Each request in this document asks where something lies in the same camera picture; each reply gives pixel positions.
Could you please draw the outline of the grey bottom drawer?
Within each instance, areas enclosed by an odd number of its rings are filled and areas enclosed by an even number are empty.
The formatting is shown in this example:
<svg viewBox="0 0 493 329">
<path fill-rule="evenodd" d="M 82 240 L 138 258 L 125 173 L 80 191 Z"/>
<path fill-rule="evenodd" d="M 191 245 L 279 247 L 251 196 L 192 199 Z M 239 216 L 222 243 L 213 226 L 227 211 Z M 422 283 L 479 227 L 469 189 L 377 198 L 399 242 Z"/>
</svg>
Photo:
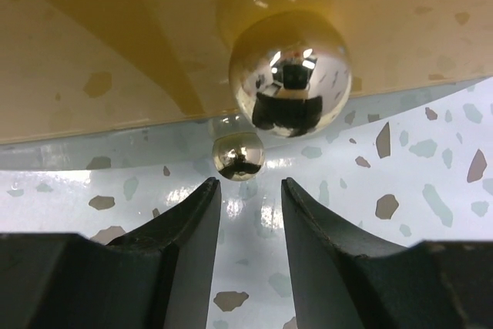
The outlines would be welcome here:
<svg viewBox="0 0 493 329">
<path fill-rule="evenodd" d="M 386 119 L 466 89 L 479 78 L 349 99 L 340 115 L 308 139 L 335 139 L 340 132 Z M 216 116 L 1 147 L 1 168 L 10 171 L 106 170 L 208 159 L 216 138 L 250 132 L 242 115 Z"/>
</svg>

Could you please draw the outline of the cream round drawer organizer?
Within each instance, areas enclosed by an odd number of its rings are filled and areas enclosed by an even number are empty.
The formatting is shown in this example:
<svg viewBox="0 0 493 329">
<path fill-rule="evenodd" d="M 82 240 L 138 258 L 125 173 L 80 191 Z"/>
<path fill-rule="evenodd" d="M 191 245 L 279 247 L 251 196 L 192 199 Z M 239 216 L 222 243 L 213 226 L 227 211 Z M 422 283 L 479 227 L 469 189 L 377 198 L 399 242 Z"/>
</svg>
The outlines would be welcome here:
<svg viewBox="0 0 493 329">
<path fill-rule="evenodd" d="M 344 40 L 349 98 L 492 74 L 492 0 L 1 0 L 1 141 L 238 112 L 234 42 L 292 11 Z"/>
</svg>

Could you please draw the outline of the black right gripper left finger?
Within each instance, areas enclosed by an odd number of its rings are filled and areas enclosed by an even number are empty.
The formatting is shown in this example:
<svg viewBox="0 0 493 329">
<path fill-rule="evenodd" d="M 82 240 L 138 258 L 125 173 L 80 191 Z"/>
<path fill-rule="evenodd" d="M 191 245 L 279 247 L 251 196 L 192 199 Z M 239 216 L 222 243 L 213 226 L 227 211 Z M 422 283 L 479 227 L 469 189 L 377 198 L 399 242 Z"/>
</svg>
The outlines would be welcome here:
<svg viewBox="0 0 493 329">
<path fill-rule="evenodd" d="M 3 328 L 204 328 L 221 187 L 185 200 L 108 244 L 76 233 L 1 236 Z"/>
</svg>

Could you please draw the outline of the gold bottom drawer knob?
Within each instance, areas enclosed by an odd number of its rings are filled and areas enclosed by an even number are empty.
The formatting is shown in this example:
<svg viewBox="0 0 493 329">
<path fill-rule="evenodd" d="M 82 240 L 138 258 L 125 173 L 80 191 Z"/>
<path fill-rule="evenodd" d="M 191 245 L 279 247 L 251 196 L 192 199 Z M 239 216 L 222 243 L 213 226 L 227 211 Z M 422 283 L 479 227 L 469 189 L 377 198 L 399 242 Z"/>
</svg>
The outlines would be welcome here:
<svg viewBox="0 0 493 329">
<path fill-rule="evenodd" d="M 234 133 L 217 139 L 212 149 L 218 173 L 231 181 L 255 177 L 265 161 L 265 149 L 256 133 Z"/>
</svg>

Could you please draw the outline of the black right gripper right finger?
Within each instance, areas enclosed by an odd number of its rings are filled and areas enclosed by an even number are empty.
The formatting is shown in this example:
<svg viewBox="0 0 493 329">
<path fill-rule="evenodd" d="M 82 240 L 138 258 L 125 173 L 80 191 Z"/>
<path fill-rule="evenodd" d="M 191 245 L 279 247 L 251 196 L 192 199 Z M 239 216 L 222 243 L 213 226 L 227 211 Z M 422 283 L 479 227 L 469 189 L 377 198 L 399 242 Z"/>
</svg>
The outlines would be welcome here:
<svg viewBox="0 0 493 329">
<path fill-rule="evenodd" d="M 300 328 L 490 328 L 492 244 L 403 247 L 318 203 L 285 179 L 281 198 Z"/>
</svg>

